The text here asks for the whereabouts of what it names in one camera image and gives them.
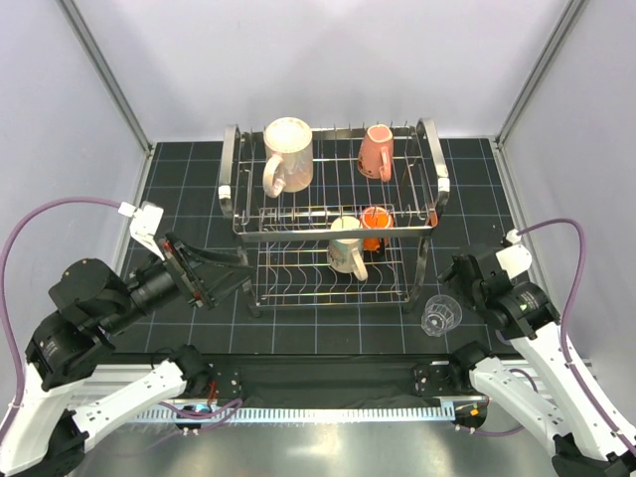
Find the clear faceted glass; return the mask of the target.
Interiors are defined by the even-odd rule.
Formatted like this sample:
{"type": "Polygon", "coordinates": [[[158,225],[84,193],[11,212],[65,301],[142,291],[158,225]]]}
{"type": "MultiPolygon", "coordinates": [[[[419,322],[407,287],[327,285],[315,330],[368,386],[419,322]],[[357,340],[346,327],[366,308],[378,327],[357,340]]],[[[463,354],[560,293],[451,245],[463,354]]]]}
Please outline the clear faceted glass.
{"type": "Polygon", "coordinates": [[[455,329],[462,317],[462,307],[455,298],[444,294],[434,295],[425,304],[421,329],[430,337],[441,337],[455,329]]]}

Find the orange mug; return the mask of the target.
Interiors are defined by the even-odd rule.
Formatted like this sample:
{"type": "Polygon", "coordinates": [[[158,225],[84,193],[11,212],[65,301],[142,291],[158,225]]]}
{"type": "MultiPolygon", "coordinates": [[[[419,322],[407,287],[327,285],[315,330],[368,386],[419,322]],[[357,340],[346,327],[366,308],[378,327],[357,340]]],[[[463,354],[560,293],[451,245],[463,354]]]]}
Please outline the orange mug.
{"type": "MultiPolygon", "coordinates": [[[[365,230],[388,230],[394,226],[394,218],[392,214],[385,208],[380,206],[370,206],[362,210],[360,223],[365,230]]],[[[365,251],[375,255],[383,255],[389,245],[388,238],[364,238],[363,247],[365,251]]]]}

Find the beige floral mug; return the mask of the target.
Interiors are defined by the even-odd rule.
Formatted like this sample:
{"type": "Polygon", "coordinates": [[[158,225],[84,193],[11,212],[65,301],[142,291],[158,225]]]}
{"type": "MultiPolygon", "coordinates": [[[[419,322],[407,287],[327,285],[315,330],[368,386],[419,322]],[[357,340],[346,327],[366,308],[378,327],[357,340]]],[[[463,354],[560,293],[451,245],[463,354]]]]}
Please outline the beige floral mug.
{"type": "MultiPolygon", "coordinates": [[[[330,226],[331,232],[361,230],[360,220],[353,216],[341,216],[330,226]]],[[[360,281],[369,277],[364,263],[364,240],[362,238],[334,238],[327,248],[330,266],[339,273],[354,274],[360,281]]]]}

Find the salmon pink patterned cup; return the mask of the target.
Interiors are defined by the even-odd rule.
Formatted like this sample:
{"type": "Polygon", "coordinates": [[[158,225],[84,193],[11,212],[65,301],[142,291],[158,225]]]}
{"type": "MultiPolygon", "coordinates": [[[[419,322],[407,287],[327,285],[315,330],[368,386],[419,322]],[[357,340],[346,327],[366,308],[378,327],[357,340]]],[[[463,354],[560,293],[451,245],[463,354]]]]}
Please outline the salmon pink patterned cup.
{"type": "Polygon", "coordinates": [[[393,174],[394,135],[384,124],[370,126],[358,156],[358,170],[369,179],[388,182],[393,174]]]}

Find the pink mug with purple interior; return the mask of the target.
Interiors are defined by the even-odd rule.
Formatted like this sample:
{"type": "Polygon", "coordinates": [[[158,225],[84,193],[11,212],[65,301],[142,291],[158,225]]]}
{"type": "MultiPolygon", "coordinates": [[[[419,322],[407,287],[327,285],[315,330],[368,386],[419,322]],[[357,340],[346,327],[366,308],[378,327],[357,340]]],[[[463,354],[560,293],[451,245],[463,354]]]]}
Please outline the pink mug with purple interior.
{"type": "Polygon", "coordinates": [[[263,133],[266,162],[262,173],[265,195],[277,198],[282,193],[297,193],[313,180],[313,132],[296,117],[272,121],[263,133]]]}

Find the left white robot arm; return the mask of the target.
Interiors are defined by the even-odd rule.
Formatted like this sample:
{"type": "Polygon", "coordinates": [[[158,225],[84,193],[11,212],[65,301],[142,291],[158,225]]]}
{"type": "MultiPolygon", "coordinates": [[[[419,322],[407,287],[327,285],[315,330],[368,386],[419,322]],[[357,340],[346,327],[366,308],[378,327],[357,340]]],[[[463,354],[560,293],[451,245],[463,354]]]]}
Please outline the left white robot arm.
{"type": "Polygon", "coordinates": [[[173,233],[128,277],[99,259],[67,268],[50,291],[56,309],[26,348],[24,390],[1,437],[4,476],[65,476],[113,430],[165,398],[204,395],[215,377],[192,345],[183,345],[123,389],[69,408],[97,365],[115,350],[112,337],[170,302],[184,298],[212,309],[254,276],[245,258],[199,249],[173,233]]]}

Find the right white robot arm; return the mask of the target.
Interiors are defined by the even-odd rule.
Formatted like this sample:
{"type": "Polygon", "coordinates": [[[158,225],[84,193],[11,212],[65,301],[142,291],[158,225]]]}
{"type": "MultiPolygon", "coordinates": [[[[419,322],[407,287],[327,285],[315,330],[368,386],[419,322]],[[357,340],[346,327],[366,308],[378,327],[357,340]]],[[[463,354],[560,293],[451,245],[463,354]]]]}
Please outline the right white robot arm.
{"type": "Polygon", "coordinates": [[[460,394],[493,398],[545,449],[559,476],[632,476],[635,427],[611,404],[569,339],[564,318],[530,281],[517,282],[532,256],[522,245],[470,246],[439,280],[464,306],[500,331],[538,374],[542,397],[481,343],[458,348],[447,370],[460,394]]]}

